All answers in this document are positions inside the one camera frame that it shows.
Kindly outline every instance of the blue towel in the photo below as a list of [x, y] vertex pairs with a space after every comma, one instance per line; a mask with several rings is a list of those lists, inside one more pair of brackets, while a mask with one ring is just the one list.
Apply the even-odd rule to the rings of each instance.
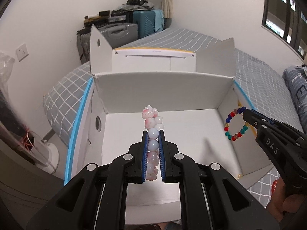
[[156, 18], [154, 22], [154, 31], [157, 33], [163, 30], [164, 16], [163, 16], [163, 11], [161, 9], [154, 9], [153, 11], [156, 14]]

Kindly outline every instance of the beaded bracelet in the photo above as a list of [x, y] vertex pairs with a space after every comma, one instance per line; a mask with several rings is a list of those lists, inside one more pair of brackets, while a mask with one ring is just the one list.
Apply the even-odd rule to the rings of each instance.
[[226, 123], [225, 123], [225, 128], [224, 128], [224, 131], [225, 132], [225, 136], [228, 137], [229, 140], [232, 140], [232, 141], [235, 141], [237, 140], [239, 137], [242, 137], [244, 134], [245, 134], [245, 131], [248, 130], [248, 127], [250, 126], [250, 124], [248, 122], [245, 122], [245, 125], [243, 125], [242, 129], [237, 133], [235, 134], [234, 136], [230, 135], [229, 133], [229, 123], [230, 123], [230, 120], [237, 114], [241, 114], [242, 112], [244, 112], [246, 110], [246, 107], [241, 107], [241, 108], [238, 108], [238, 109], [234, 109], [233, 112], [231, 112], [228, 117], [226, 118]]

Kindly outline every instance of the human hand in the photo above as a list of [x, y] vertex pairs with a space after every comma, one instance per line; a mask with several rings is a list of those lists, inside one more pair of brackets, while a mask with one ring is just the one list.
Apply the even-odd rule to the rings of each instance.
[[286, 198], [286, 186], [282, 178], [276, 183], [275, 192], [267, 205], [270, 214], [280, 222], [284, 217], [283, 212], [296, 213], [305, 199], [305, 195], [293, 194]]

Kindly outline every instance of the electrical outlet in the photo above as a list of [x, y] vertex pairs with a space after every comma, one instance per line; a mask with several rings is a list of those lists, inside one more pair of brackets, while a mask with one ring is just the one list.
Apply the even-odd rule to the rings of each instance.
[[17, 59], [19, 60], [19, 62], [22, 61], [25, 57], [27, 57], [29, 55], [27, 46], [23, 44], [19, 48], [17, 48], [16, 55], [17, 55]]

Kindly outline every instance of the white round base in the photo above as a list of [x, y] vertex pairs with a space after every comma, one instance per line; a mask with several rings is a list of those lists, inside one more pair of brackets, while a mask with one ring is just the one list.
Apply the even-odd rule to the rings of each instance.
[[56, 172], [56, 169], [59, 166], [59, 150], [54, 144], [51, 143], [47, 143], [46, 148], [49, 151], [49, 159], [46, 166], [37, 163], [36, 167], [48, 172], [49, 174], [53, 174]]

